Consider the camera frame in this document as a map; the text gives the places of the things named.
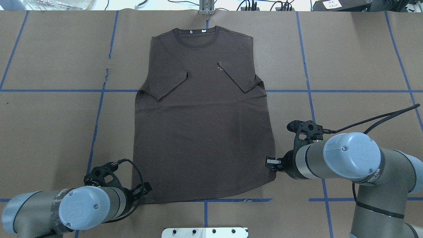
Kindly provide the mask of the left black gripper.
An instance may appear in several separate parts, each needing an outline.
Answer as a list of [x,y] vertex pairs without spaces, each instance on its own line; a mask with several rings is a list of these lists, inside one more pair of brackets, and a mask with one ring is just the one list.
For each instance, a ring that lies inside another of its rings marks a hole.
[[141,187],[133,189],[123,188],[123,192],[126,196],[125,209],[135,209],[139,206],[139,199],[150,191],[152,191],[152,186],[149,182],[144,182]]

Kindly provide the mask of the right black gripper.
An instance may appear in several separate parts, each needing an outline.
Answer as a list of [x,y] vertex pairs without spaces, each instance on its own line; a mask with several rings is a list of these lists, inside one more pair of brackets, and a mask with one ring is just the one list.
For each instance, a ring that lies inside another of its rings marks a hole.
[[298,179],[295,174],[292,155],[293,150],[288,151],[282,158],[266,156],[265,166],[269,169],[276,169],[278,172],[287,173],[292,179]]

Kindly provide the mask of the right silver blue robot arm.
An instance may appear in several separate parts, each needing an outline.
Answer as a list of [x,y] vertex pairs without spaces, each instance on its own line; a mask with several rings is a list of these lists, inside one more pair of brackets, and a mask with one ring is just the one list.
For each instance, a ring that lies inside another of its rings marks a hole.
[[408,195],[422,190],[422,161],[382,148],[353,132],[300,145],[283,158],[266,157],[266,167],[293,179],[347,179],[359,185],[351,238],[421,238],[422,227],[404,220]]

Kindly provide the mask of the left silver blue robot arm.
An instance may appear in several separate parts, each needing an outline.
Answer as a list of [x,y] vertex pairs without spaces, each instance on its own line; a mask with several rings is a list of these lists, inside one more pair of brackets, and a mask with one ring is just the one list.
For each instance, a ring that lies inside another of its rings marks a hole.
[[83,186],[23,193],[6,203],[1,222],[19,238],[62,238],[75,230],[127,218],[152,190],[148,182],[134,189]]

